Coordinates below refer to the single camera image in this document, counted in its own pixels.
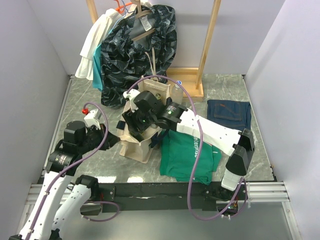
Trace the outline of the beige canvas tote bag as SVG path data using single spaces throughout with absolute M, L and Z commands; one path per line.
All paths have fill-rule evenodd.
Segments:
M 150 91 L 154 95 L 161 94 L 161 100 L 165 104 L 166 98 L 170 97 L 170 85 L 161 83 L 158 77 L 148 77 L 137 84 L 137 90 L 140 92 Z M 119 154 L 142 163 L 147 163 L 153 150 L 153 146 L 158 140 L 162 129 L 154 124 L 151 125 L 144 133 L 144 140 L 136 140 L 129 134 L 128 125 L 122 117 L 117 124 L 116 134 L 120 137 L 122 148 Z

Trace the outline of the clear water bottle blue cap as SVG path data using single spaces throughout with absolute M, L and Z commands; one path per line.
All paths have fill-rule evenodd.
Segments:
M 182 104 L 183 96 L 184 96 L 184 91 L 180 87 L 181 84 L 182 84 L 182 82 L 180 80 L 178 80 L 177 83 L 175 83 L 173 85 L 173 87 L 171 89 L 171 93 L 170 93 L 170 97 L 171 97 L 172 101 L 175 103 L 178 103 L 178 104 Z

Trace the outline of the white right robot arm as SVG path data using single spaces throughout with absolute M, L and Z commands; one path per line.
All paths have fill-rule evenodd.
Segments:
M 231 199 L 237 193 L 237 185 L 247 174 L 255 152 L 251 130 L 245 128 L 239 131 L 219 125 L 176 102 L 162 103 L 148 90 L 140 92 L 132 89 L 124 92 L 123 97 L 129 109 L 122 116 L 132 137 L 141 142 L 144 139 L 143 133 L 155 125 L 164 130 L 203 139 L 229 157 L 219 187 L 220 196 Z

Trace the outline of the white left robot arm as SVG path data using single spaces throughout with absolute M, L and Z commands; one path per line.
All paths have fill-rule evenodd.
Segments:
M 108 150 L 119 142 L 109 132 L 108 123 L 71 121 L 64 129 L 63 139 L 49 155 L 43 183 L 32 212 L 19 233 L 11 240 L 61 240 L 67 222 L 88 203 L 105 204 L 96 177 L 78 177 L 67 199 L 62 202 L 78 166 L 88 159 L 86 153 Z

